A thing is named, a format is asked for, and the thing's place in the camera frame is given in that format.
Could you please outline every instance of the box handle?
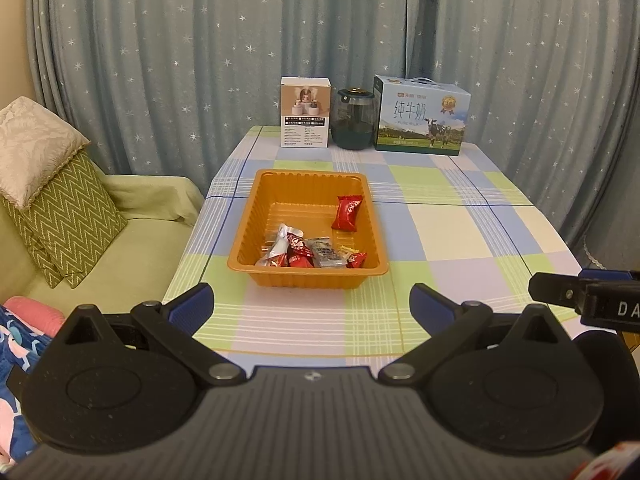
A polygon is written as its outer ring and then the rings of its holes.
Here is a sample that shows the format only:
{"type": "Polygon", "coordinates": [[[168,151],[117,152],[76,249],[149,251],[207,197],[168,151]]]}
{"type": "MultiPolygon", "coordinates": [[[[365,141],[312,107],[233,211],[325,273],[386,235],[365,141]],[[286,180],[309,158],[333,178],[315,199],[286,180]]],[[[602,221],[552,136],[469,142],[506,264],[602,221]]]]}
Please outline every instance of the box handle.
{"type": "Polygon", "coordinates": [[[440,85],[438,83],[436,83],[434,80],[429,79],[428,77],[414,77],[413,79],[411,79],[412,83],[422,83],[425,85],[436,85],[437,87],[439,87],[440,85]]]}

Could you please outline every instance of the metal screw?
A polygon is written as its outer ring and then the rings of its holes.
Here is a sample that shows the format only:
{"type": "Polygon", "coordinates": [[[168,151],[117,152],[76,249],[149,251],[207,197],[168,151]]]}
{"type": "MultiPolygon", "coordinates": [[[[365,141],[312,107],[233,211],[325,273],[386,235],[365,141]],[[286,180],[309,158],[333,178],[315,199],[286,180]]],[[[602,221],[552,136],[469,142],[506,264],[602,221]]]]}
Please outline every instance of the metal screw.
{"type": "Polygon", "coordinates": [[[315,370],[311,370],[310,372],[307,372],[304,375],[304,377],[307,381],[311,381],[312,383],[315,383],[316,381],[319,381],[320,379],[322,379],[322,374],[319,372],[316,372],[315,370]]]}
{"type": "Polygon", "coordinates": [[[230,381],[240,375],[240,368],[233,363],[218,363],[209,368],[209,375],[220,381],[230,381]]]}
{"type": "Polygon", "coordinates": [[[395,381],[410,379],[415,374],[415,368],[407,363],[391,363],[382,368],[383,373],[395,381]]]}

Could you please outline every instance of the red candy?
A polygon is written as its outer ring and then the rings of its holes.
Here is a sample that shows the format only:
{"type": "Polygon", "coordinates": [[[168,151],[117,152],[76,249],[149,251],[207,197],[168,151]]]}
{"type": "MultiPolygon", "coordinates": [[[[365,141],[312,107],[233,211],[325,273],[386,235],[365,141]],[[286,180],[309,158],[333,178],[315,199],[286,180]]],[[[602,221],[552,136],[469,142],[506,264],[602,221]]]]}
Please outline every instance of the red candy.
{"type": "Polygon", "coordinates": [[[287,267],[287,255],[282,253],[267,258],[267,267],[287,267]]]}
{"type": "Polygon", "coordinates": [[[347,258],[347,267],[349,269],[359,269],[364,263],[367,253],[354,253],[347,258]]]}
{"type": "Polygon", "coordinates": [[[289,267],[313,268],[314,254],[306,246],[305,241],[293,233],[287,234],[287,240],[289,241],[289,267]]]}
{"type": "Polygon", "coordinates": [[[335,215],[332,229],[341,231],[356,230],[356,214],[362,203],[362,195],[347,195],[338,197],[338,212],[335,215]]]}
{"type": "Polygon", "coordinates": [[[289,267],[298,267],[302,269],[312,269],[314,264],[311,263],[309,258],[294,254],[289,257],[289,267]]]}

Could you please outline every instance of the gold seal badge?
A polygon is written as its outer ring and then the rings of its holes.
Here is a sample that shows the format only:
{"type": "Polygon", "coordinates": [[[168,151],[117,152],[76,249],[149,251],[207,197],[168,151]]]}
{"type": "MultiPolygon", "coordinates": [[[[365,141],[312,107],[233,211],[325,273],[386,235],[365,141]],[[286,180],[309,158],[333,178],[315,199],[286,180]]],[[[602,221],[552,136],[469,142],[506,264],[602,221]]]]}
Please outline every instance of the gold seal badge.
{"type": "Polygon", "coordinates": [[[456,98],[453,95],[447,95],[442,100],[442,110],[440,110],[441,114],[449,112],[450,115],[453,115],[454,108],[456,107],[456,98]]]}

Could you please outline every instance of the table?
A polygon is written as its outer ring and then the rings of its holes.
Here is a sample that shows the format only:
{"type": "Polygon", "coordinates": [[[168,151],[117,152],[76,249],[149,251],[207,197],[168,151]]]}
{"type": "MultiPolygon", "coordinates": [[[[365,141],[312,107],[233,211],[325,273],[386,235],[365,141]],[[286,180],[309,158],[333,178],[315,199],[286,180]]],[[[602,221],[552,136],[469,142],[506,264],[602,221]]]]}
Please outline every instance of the table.
{"type": "MultiPolygon", "coordinates": [[[[195,335],[243,366],[369,365],[373,373],[425,341],[408,294],[416,282],[496,312],[531,302],[537,271],[577,274],[544,215],[475,145],[459,156],[281,148],[280,128],[254,126],[213,179],[164,302],[210,283],[213,316],[195,335]],[[349,171],[369,179],[386,238],[389,272],[355,290],[259,287],[226,266],[254,175],[261,168],[349,171]]],[[[584,328],[552,307],[567,331],[584,328]]]]}

